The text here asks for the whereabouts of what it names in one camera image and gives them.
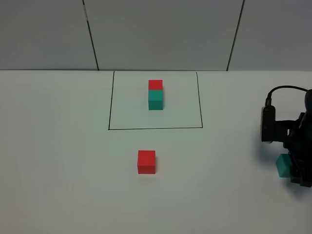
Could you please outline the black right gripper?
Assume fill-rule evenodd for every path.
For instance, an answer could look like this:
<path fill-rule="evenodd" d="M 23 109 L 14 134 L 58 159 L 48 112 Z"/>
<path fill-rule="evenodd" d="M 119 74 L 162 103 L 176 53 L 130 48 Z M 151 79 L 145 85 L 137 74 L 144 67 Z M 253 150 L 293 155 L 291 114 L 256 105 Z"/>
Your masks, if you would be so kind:
<path fill-rule="evenodd" d="M 312 116 L 301 113 L 288 135 L 284 147 L 291 159 L 290 181 L 303 187 L 312 186 Z"/>

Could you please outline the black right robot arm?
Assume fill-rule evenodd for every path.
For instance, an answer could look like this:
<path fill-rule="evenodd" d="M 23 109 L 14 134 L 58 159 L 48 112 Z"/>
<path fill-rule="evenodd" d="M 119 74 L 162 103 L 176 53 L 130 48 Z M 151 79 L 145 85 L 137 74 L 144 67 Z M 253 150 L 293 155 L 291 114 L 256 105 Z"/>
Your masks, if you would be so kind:
<path fill-rule="evenodd" d="M 305 94 L 306 112 L 301 113 L 288 135 L 284 148 L 292 160 L 291 182 L 312 186 L 312 91 Z"/>

